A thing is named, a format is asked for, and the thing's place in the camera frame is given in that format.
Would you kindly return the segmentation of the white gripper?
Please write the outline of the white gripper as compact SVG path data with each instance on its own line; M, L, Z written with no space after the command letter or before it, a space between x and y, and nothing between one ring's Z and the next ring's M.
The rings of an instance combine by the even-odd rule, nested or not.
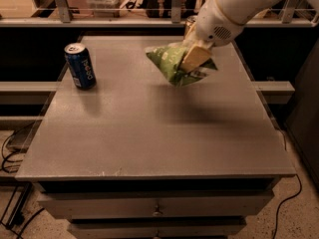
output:
M195 38L206 46L224 46L231 43L243 30L243 27L234 23L223 14L217 0L206 0L200 8L195 21ZM168 44L173 48L186 48L179 67L186 73L190 73L210 57L211 52L196 44L183 40Z

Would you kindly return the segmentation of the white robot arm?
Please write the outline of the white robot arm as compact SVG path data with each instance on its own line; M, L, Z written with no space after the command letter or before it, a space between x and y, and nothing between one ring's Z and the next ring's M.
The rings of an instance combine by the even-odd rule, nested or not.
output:
M259 12L280 0L206 0L184 37L178 68L190 73L212 56L212 49L234 40ZM306 0L315 10L319 0Z

